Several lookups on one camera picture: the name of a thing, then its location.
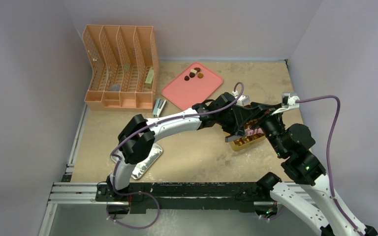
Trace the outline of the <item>gold chocolate box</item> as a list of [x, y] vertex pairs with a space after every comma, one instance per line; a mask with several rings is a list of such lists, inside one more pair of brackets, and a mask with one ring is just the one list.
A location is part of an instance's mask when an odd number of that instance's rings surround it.
[[[245, 129], [246, 128], [252, 128], [256, 123], [257, 123], [257, 121], [248, 122], [245, 125]], [[233, 151], [241, 151], [243, 149], [248, 148], [249, 146], [252, 146], [254, 144], [262, 142], [265, 138], [266, 137], [265, 137], [264, 134], [262, 134], [262, 135], [256, 134], [256, 135], [248, 136], [248, 137], [245, 136], [245, 137], [237, 139], [233, 142], [229, 142], [229, 145], [231, 146]]]

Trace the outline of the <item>pink tongs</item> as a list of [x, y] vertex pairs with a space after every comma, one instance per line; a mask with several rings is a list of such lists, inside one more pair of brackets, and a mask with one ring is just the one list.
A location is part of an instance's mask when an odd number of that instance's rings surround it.
[[245, 136], [246, 137], [253, 136], [253, 135], [256, 135], [256, 134], [262, 135], [264, 133], [263, 133], [261, 128], [256, 128], [256, 129], [246, 128], [245, 129]]

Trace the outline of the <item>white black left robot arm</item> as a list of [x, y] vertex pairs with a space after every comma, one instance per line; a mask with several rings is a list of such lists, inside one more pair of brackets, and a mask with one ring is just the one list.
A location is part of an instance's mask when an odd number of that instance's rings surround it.
[[135, 166], [148, 158], [154, 143], [186, 131], [209, 128], [215, 124], [223, 126], [224, 116], [243, 98], [241, 92], [226, 92], [209, 105], [198, 103], [192, 108], [162, 118], [135, 115], [119, 134], [119, 143], [110, 154], [118, 158], [118, 161], [108, 177], [111, 184], [108, 195], [114, 201], [121, 201], [126, 197]]

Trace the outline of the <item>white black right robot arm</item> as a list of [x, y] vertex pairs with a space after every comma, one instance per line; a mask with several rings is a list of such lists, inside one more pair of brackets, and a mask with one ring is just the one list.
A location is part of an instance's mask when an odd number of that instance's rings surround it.
[[324, 167], [310, 151], [315, 144], [309, 128], [293, 124], [285, 128], [282, 114], [297, 109], [302, 103], [298, 97], [281, 105], [253, 103], [251, 108], [232, 108], [238, 125], [256, 120], [279, 158], [287, 176], [298, 184], [313, 200], [307, 202], [290, 190], [288, 185], [273, 173], [262, 177], [257, 195], [263, 200], [272, 198], [288, 208], [305, 222], [318, 236], [376, 236], [373, 226], [362, 223], [336, 192], [331, 167]]

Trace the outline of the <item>pink plastic tray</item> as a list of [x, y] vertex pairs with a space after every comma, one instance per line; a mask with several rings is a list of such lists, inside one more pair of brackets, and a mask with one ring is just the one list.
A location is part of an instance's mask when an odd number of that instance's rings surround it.
[[[190, 71], [199, 67], [200, 72]], [[168, 83], [161, 94], [173, 105], [184, 111], [201, 103], [223, 83], [223, 78], [199, 62], [194, 62]]]

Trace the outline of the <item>grey blue stapler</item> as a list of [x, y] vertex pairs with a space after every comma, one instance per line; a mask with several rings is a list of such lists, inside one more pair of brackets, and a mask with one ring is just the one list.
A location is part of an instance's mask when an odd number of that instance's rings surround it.
[[155, 106], [153, 109], [153, 117], [158, 118], [160, 117], [162, 110], [164, 109], [164, 106], [166, 104], [166, 100], [158, 98], [155, 102]]

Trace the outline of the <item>green eraser block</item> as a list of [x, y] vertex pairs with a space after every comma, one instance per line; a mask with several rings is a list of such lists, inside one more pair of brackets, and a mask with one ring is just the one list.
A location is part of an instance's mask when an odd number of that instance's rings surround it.
[[154, 75], [155, 75], [155, 72], [154, 72], [154, 68], [153, 67], [149, 67], [148, 71], [147, 71], [147, 75], [146, 75], [146, 78], [145, 78], [145, 82], [144, 82], [144, 86], [147, 87], [147, 88], [152, 88], [152, 83], [153, 83], [153, 80], [154, 80]]

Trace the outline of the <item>silver foil tray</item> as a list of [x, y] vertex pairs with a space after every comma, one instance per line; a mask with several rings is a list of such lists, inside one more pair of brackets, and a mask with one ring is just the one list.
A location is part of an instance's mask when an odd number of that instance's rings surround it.
[[[141, 179], [142, 176], [148, 171], [148, 169], [154, 164], [154, 162], [162, 155], [162, 153], [163, 148], [158, 144], [154, 143], [148, 157], [144, 159], [142, 162], [136, 164], [131, 173], [131, 177], [134, 180]], [[117, 150], [113, 155], [110, 156], [110, 158], [114, 163], [117, 163], [118, 161], [124, 160], [124, 155], [120, 154], [120, 151]]]

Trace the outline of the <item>orange plastic file organizer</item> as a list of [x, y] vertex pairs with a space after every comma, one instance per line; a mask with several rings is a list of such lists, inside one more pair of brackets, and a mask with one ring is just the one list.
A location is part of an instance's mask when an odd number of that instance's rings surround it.
[[[92, 69], [85, 103], [93, 111], [151, 112], [159, 58], [153, 26], [86, 25], [83, 43]], [[152, 88], [144, 86], [154, 68]]]

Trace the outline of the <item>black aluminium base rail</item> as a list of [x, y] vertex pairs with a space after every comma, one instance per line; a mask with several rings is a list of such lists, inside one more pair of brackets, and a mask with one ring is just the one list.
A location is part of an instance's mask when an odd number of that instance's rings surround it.
[[116, 195], [106, 183], [56, 182], [49, 203], [108, 205], [110, 211], [129, 207], [132, 214], [157, 207], [264, 213], [276, 204], [255, 182], [132, 182], [126, 192], [133, 195]]

